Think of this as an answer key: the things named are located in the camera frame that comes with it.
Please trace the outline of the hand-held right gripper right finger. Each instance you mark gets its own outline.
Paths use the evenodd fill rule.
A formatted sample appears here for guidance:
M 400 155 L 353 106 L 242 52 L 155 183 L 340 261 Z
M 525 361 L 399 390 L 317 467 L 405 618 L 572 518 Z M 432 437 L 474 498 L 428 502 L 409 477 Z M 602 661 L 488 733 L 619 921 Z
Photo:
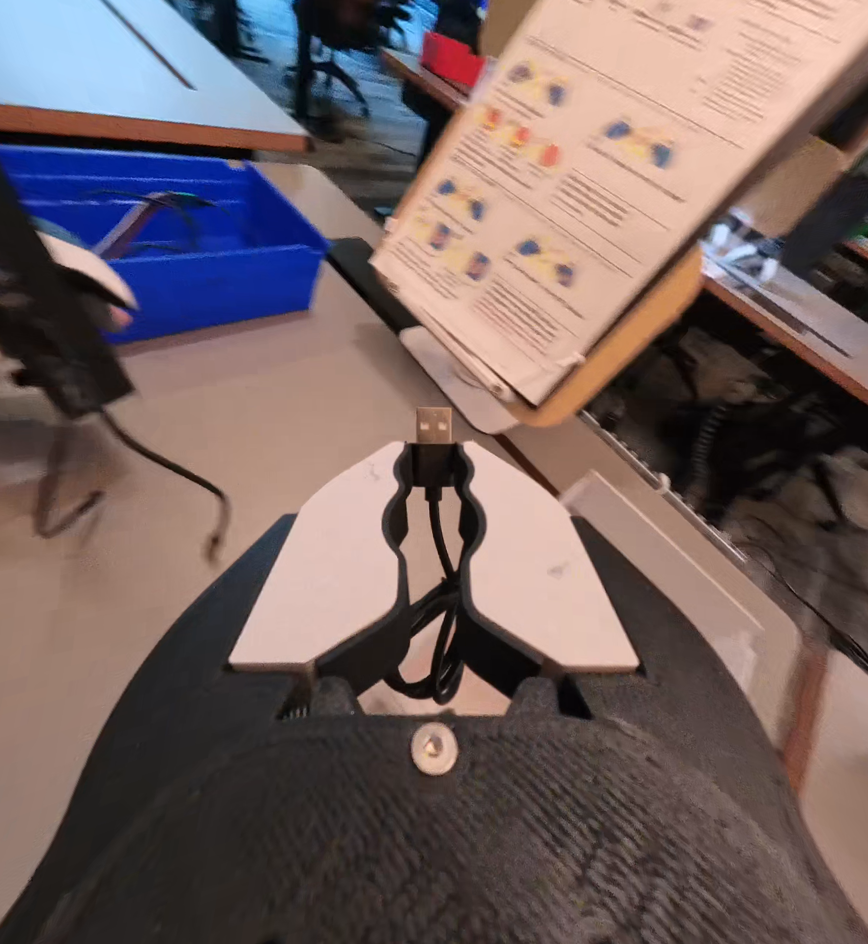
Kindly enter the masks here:
M 465 630 L 498 649 L 486 667 L 625 674 L 640 667 L 576 523 L 540 484 L 477 442 L 461 444 Z

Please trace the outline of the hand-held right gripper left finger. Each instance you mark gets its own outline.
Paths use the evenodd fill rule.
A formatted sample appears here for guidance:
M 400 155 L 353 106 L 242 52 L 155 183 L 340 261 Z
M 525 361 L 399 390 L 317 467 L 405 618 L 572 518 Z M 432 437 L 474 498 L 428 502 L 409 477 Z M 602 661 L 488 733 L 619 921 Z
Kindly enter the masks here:
M 228 664 L 309 679 L 380 680 L 407 655 L 401 543 L 411 450 L 390 442 L 300 509 Z

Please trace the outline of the adjoining grey desk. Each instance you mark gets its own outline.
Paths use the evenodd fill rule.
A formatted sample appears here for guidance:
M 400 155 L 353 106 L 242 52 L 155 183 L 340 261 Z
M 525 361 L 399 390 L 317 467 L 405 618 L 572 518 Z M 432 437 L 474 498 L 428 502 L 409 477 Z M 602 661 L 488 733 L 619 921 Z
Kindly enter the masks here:
M 814 656 L 797 623 L 675 511 L 597 471 L 560 502 L 590 522 L 709 640 L 786 762 L 803 819 L 868 925 L 868 676 Z

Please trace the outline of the white desk with brown edge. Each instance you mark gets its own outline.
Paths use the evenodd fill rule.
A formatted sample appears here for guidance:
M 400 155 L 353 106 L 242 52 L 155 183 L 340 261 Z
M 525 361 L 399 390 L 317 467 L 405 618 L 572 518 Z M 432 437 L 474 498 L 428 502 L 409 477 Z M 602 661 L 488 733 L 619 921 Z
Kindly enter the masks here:
M 0 1 L 1 132 L 294 154 L 311 144 L 159 1 Z

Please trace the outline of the cluttered brown-edged desk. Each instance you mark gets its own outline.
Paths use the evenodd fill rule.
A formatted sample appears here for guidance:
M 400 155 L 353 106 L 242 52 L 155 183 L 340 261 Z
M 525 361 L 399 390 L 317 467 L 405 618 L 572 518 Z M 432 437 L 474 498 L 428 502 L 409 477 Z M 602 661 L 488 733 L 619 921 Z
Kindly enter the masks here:
M 703 242 L 706 288 L 868 404 L 868 240 L 811 214 L 782 238 L 732 215 Z

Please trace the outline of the blue plastic bin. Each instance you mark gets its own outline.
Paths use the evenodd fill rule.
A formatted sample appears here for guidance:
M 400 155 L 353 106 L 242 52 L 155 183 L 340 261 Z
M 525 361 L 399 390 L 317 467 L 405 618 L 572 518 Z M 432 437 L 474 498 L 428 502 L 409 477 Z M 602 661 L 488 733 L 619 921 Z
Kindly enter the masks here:
M 148 152 L 0 145 L 29 213 L 90 249 L 149 197 L 150 216 L 110 266 L 139 302 L 114 344 L 305 311 L 327 240 L 245 162 Z

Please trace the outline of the white stand base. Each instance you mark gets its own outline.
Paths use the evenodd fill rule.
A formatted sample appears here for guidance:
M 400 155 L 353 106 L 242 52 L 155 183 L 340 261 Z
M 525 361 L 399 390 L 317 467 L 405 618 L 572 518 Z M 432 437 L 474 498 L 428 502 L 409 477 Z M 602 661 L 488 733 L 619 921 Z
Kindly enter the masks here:
M 400 331 L 398 338 L 470 427 L 483 434 L 498 435 L 519 426 L 506 406 L 428 329 L 420 325 L 409 327 Z

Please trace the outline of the black flat plate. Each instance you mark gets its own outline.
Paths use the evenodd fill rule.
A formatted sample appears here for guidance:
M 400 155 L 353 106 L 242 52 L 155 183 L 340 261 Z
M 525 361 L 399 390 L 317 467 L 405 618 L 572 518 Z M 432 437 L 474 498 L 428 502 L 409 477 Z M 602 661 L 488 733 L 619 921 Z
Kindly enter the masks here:
M 371 265 L 373 253 L 366 240 L 346 237 L 331 242 L 327 260 L 392 333 L 400 335 L 407 329 L 420 326 L 376 274 Z

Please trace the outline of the black office chair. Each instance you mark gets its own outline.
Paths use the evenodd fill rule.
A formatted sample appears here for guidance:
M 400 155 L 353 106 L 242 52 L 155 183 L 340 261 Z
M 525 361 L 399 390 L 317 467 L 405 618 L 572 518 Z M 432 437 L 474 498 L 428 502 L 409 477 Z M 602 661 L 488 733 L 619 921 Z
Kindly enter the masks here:
M 410 1 L 293 1 L 296 23 L 296 57 L 284 79 L 293 91 L 294 120 L 310 126 L 310 96 L 317 77 L 327 89 L 343 85 L 355 98 L 361 117 L 371 116 L 368 100 L 357 79 L 338 62 L 340 54 L 375 55 L 390 47 L 393 33 L 405 38 L 404 24 L 411 19 Z

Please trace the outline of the wooden board with instruction sheet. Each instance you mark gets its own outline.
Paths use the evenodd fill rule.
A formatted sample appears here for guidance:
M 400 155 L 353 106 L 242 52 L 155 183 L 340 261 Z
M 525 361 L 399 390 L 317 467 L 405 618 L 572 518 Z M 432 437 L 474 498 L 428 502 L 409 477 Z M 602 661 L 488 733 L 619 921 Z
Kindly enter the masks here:
M 868 1 L 537 2 L 372 265 L 519 421 L 576 414 L 868 146 Z

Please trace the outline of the red plastic bin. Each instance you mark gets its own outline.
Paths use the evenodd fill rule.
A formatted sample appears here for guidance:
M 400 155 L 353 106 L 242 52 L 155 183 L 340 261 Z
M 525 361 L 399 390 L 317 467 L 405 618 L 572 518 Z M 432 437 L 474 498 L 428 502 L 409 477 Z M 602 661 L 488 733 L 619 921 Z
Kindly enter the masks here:
M 436 31 L 424 34 L 419 61 L 433 75 L 467 89 L 475 87 L 487 64 L 464 42 Z

